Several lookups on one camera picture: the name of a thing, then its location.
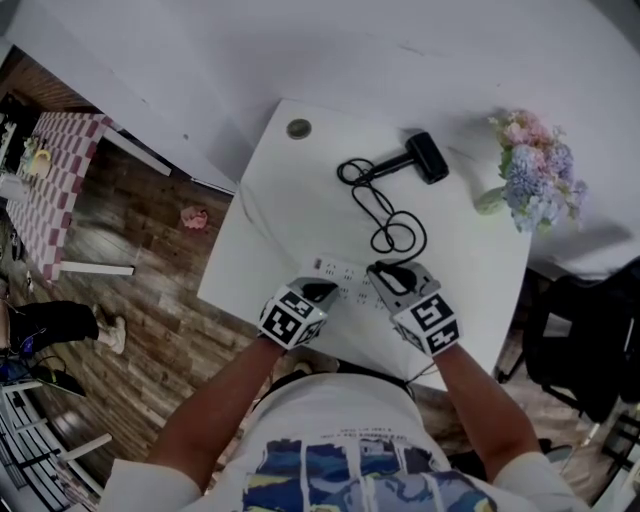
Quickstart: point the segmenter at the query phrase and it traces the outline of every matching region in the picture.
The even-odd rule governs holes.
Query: hydrangea
[[[562,129],[555,127],[551,134],[526,110],[490,122],[503,148],[503,198],[518,230],[549,229],[565,209],[579,221],[588,187],[582,180],[574,183],[573,154],[560,140]]]
[[[552,144],[545,151],[545,159],[549,172],[568,184],[573,183],[573,154],[566,144]]]

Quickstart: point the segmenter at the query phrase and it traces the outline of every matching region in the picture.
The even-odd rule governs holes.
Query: black hair dryer
[[[391,160],[376,165],[365,175],[361,176],[363,182],[372,181],[380,176],[392,174],[408,165],[415,165],[422,178],[432,185],[449,175],[449,166],[440,154],[436,143],[427,132],[420,132],[409,138],[405,144],[407,152],[396,156]]]

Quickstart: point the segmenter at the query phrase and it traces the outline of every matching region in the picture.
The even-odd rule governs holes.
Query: black cable
[[[427,231],[425,230],[420,219],[416,217],[413,213],[408,212],[406,210],[397,210],[389,201],[389,198],[385,196],[380,190],[375,188],[371,182],[376,178],[375,176],[371,176],[368,174],[369,170],[373,167],[373,163],[369,160],[365,160],[364,158],[353,158],[344,162],[338,166],[336,173],[338,175],[338,179],[347,185],[350,185],[351,195],[356,203],[362,208],[369,217],[371,217],[374,222],[378,225],[378,229],[373,233],[371,237],[371,241],[369,242],[371,248],[380,254],[389,254],[391,252],[398,252],[400,254],[412,253],[410,256],[407,256],[403,259],[398,260],[393,264],[393,266],[402,265],[403,263],[407,263],[415,258],[417,258],[420,254],[424,252],[427,248]],[[351,172],[357,172],[357,175],[354,178],[349,178],[346,176],[345,171],[350,170]],[[378,206],[384,211],[387,215],[386,220],[379,219],[375,214],[367,208],[363,202],[358,198],[356,192],[358,190],[366,189],[371,192],[373,198],[378,203]],[[418,230],[414,229],[410,225],[407,225],[405,222],[398,222],[398,217],[408,217],[411,219],[417,226]],[[396,230],[404,230],[411,235],[411,243],[407,247],[398,247],[396,239],[394,235],[391,233],[391,229]],[[416,246],[419,243],[418,234],[422,237],[422,242],[419,244],[419,248],[416,249]],[[384,242],[386,246],[381,247],[378,242],[378,237],[383,236]]]
[[[62,361],[62,364],[63,364],[62,373],[67,373],[67,363],[60,356],[55,356],[55,355],[47,356],[37,361],[33,366],[29,366],[24,359],[20,359],[18,361],[11,361],[9,359],[5,359],[5,363],[3,363],[1,366],[4,366],[7,362],[11,362],[11,363],[17,364],[18,366],[22,366],[23,368],[25,368],[26,371],[19,377],[14,377],[13,379],[9,379],[5,382],[2,382],[2,385],[13,384],[14,382],[22,380],[27,376],[32,376],[33,369],[37,368],[38,366],[42,366],[42,363],[45,362],[47,359],[59,359],[60,361]]]
[[[411,384],[412,382],[418,380],[420,377],[424,376],[424,375],[431,375],[431,373],[427,373],[428,370],[430,370],[431,368],[433,368],[436,365],[436,363],[432,362],[429,365],[427,365],[425,368],[422,369],[422,371],[420,371],[415,377],[409,379],[409,380],[405,380],[404,381],[404,385],[406,386],[407,384]]]

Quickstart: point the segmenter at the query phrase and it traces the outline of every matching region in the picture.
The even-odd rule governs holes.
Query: glass vase
[[[504,187],[496,187],[482,194],[474,206],[480,215],[493,215],[502,210],[506,202],[502,197]]]

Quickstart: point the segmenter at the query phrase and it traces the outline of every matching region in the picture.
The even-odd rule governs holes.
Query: checkered tablecloth
[[[51,152],[51,171],[44,179],[29,177],[34,180],[29,200],[9,201],[7,213],[29,257],[47,280],[60,275],[71,212],[96,146],[110,124],[104,114],[45,112],[33,130]]]

